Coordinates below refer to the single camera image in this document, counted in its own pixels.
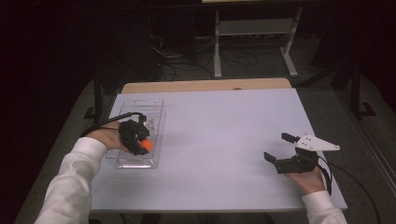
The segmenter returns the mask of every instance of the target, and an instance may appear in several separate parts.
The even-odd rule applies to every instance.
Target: white table
[[[115,169],[103,159],[92,181],[92,211],[304,209],[300,190],[262,155],[289,158],[294,145],[281,133],[314,133],[295,89],[120,94],[110,117],[128,99],[163,99],[159,167]],[[332,199],[347,208],[335,181]]]

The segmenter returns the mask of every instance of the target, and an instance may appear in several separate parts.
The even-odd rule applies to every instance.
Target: gray floor
[[[270,39],[271,45],[254,46],[254,50],[224,50],[222,52],[223,78],[252,77],[286,77],[291,84],[300,83],[321,68],[310,66],[318,39],[296,39],[290,53],[300,76],[291,78],[277,43],[282,39]],[[196,80],[210,79],[213,74],[211,54],[199,58],[198,64],[179,64],[185,60],[171,60],[170,67],[165,65],[162,80]],[[381,223],[395,223],[396,198],[389,182],[384,178],[381,164],[377,161],[378,153],[387,158],[389,166],[395,170],[396,165],[396,116],[383,102],[375,85],[363,78],[361,81],[361,100],[369,103],[376,113],[375,117],[357,120],[348,109],[349,88],[333,91],[330,87],[333,74],[319,80],[308,88],[298,89],[305,111],[317,136],[341,146],[339,152],[326,153],[328,161],[344,168],[367,188],[378,207]],[[92,84],[81,93],[70,117],[64,124],[49,158],[39,178],[35,182],[16,223],[33,223],[41,208],[45,191],[50,180],[57,174],[59,165],[78,139],[80,133],[92,125],[91,120],[83,119],[88,107],[93,106]],[[375,210],[360,186],[344,172],[333,168],[334,175],[344,194],[348,209],[345,211],[348,223],[376,223]],[[275,223],[307,223],[305,211],[270,214]],[[124,216],[128,223],[139,223],[141,214]],[[102,223],[123,223],[120,214],[93,213]],[[161,223],[205,223],[210,218],[195,214],[165,214]],[[263,223],[262,214],[222,214],[218,223]]]

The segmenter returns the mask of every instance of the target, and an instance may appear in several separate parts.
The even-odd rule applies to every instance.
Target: white metal leg
[[[288,67],[291,77],[298,76],[297,70],[294,67],[294,64],[293,64],[293,61],[291,60],[289,52],[290,52],[291,44],[293,43],[293,40],[294,40],[295,33],[297,31],[298,22],[300,21],[302,12],[303,12],[303,8],[298,7],[296,10],[296,13],[294,15],[293,22],[291,23],[291,26],[290,26],[289,40],[286,43],[285,47],[280,48],[280,52],[282,53],[283,60],[285,61],[286,66]]]
[[[215,66],[215,78],[221,78],[221,64],[219,55],[219,11],[216,10],[216,24],[215,24],[215,55],[213,63]]]

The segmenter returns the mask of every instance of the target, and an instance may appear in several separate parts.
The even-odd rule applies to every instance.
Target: person's right hand
[[[285,174],[292,179],[303,191],[304,194],[310,194],[322,190],[326,190],[323,184],[321,171],[318,167],[311,172],[303,174]]]

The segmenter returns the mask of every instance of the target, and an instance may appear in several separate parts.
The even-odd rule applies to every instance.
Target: person's left hand
[[[129,152],[128,148],[122,144],[120,140],[120,135],[118,128],[120,127],[120,123],[118,121],[114,121],[102,126],[103,129],[95,130],[91,133],[88,133],[86,137],[90,137],[98,140],[103,143],[108,150],[110,149],[121,149],[123,151]]]

